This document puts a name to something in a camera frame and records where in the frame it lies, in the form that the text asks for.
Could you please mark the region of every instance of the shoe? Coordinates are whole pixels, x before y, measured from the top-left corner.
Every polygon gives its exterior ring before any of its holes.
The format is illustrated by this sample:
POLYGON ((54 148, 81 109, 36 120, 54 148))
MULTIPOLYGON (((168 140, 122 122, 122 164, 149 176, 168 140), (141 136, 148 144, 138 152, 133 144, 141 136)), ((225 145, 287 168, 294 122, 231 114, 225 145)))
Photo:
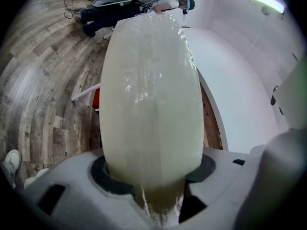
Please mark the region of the shoe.
POLYGON ((17 171, 17 169, 19 168, 19 165, 21 163, 21 154, 18 150, 14 149, 11 150, 5 157, 5 162, 8 162, 10 164, 10 166, 12 167, 12 169, 14 170, 14 172, 17 171))
POLYGON ((44 173, 46 173, 49 169, 48 168, 44 168, 42 170, 40 170, 39 172, 37 172, 36 176, 33 176, 33 177, 30 177, 30 178, 27 178, 25 181, 24 181, 24 189, 28 188, 28 186, 30 184, 32 184, 38 177, 42 176, 44 173))
POLYGON ((81 25, 85 25, 87 22, 82 20, 81 18, 81 10, 80 11, 72 11, 73 18, 77 23, 80 23, 81 25))
POLYGON ((87 25, 85 25, 84 27, 82 27, 82 30, 83 30, 83 32, 84 32, 87 36, 89 36, 89 37, 94 37, 94 36, 96 35, 95 32, 94 32, 94 33, 89 33, 89 32, 87 31, 87 25))

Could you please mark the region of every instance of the black shoe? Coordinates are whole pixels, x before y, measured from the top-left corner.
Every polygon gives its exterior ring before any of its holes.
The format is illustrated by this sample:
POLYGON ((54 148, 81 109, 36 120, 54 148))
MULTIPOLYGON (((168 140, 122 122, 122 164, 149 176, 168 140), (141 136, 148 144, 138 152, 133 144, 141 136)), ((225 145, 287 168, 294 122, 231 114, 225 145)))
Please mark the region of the black shoe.
POLYGON ((96 33, 89 33, 86 31, 86 25, 84 27, 82 27, 83 32, 89 36, 89 37, 94 37, 96 35, 96 33))

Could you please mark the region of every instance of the red object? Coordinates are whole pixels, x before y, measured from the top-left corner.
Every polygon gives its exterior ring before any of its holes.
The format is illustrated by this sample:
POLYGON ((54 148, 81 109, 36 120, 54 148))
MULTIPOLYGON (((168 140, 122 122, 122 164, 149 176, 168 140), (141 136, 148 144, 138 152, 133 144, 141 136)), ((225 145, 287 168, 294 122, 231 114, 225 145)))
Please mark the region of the red object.
POLYGON ((94 96, 93 105, 92 105, 94 109, 99 108, 99 93, 100 93, 100 89, 97 89, 95 91, 95 96, 94 96))

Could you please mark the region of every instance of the white sneaker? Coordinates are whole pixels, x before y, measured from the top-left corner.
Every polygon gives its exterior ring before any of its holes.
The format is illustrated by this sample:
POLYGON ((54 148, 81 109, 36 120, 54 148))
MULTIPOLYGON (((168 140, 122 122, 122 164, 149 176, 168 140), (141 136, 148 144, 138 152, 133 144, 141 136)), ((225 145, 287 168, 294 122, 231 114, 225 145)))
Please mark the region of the white sneaker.
POLYGON ((42 176, 44 173, 46 173, 49 169, 48 168, 44 168, 42 170, 40 170, 39 172, 37 172, 36 176, 27 178, 24 181, 24 189, 26 189, 30 184, 32 184, 38 177, 42 176))
POLYGON ((9 151, 8 154, 6 154, 5 162, 9 163, 14 172, 17 171, 19 168, 19 165, 21 163, 21 154, 18 150, 14 149, 9 151))

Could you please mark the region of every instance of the black opening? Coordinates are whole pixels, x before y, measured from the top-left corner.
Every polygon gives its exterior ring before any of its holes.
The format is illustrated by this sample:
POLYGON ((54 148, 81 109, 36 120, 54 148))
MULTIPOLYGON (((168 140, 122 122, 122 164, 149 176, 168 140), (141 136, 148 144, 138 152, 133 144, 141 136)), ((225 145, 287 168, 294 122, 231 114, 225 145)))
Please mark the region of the black opening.
POLYGON ((65 187, 62 185, 53 185, 43 195, 38 203, 38 207, 48 215, 51 215, 64 190, 65 187))
POLYGON ((131 194, 134 197, 133 186, 111 178, 104 156, 94 161, 91 167, 91 175, 94 181, 105 191, 116 195, 131 194))
POLYGON ((245 163, 245 160, 242 159, 235 159, 232 161, 232 163, 236 163, 238 165, 243 165, 245 163))
POLYGON ((207 206, 201 202, 196 196, 191 195, 191 192, 187 190, 184 195, 182 207, 179 215, 179 223, 186 221, 187 219, 195 216, 197 213, 204 210, 207 206))

